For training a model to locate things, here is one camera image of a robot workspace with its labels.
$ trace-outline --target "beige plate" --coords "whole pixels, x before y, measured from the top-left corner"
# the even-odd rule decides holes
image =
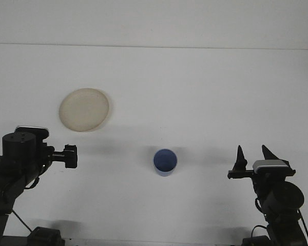
[[[101,91],[82,88],[65,97],[59,114],[64,126],[84,132],[98,127],[105,120],[108,110],[108,99]]]

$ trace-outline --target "white surface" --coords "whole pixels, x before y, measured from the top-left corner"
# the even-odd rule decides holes
[[[308,0],[0,0],[0,43],[308,49]]]
[[[59,120],[62,99],[83,87],[112,98],[97,131]],[[50,145],[79,151],[77,169],[54,164],[16,201],[31,227],[65,238],[238,244],[265,224],[251,181],[227,179],[238,144],[249,167],[262,144],[290,161],[308,225],[308,51],[0,45],[0,154],[17,125],[48,127]],[[161,148],[178,157],[168,177],[151,161]],[[13,216],[6,232],[28,234]]]
[[[218,246],[216,244],[197,243],[171,243],[171,242],[143,242],[143,241],[109,241],[97,239],[69,239],[65,241],[66,246]]]

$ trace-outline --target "cable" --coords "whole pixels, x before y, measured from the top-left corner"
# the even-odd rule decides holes
[[[255,199],[255,205],[256,205],[256,208],[259,210],[259,212],[260,212],[260,213],[262,213],[262,214],[263,214],[262,209],[261,209],[261,207],[259,206],[258,201],[259,201],[259,198],[256,198],[256,199]]]
[[[18,214],[16,214],[16,212],[15,212],[14,210],[12,210],[12,212],[13,212],[13,214],[17,217],[17,219],[19,219],[20,222],[21,222],[30,232],[32,232],[31,228],[29,228],[29,227],[27,226],[27,224],[25,224],[25,222],[18,216]]]
[[[305,224],[305,222],[304,222],[304,219],[303,219],[303,217],[302,217],[302,214],[301,214],[301,212],[300,212],[300,209],[298,210],[298,212],[299,212],[299,214],[300,214],[300,218],[301,218],[301,221],[302,221],[302,223],[303,223],[304,230],[306,231],[307,238],[308,238],[307,226],[306,226],[306,224]]]
[[[253,242],[252,242],[252,239],[253,239],[253,232],[254,232],[255,228],[257,228],[257,227],[264,228],[264,229],[267,230],[267,227],[264,227],[263,225],[260,225],[260,224],[258,224],[258,225],[256,225],[255,227],[253,227],[252,232],[251,232],[251,244],[252,244],[252,245],[253,245]]]

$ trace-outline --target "blue paper cup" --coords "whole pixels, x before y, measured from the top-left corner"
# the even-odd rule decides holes
[[[177,165],[177,156],[168,149],[159,150],[153,158],[154,166],[162,176],[169,175]]]

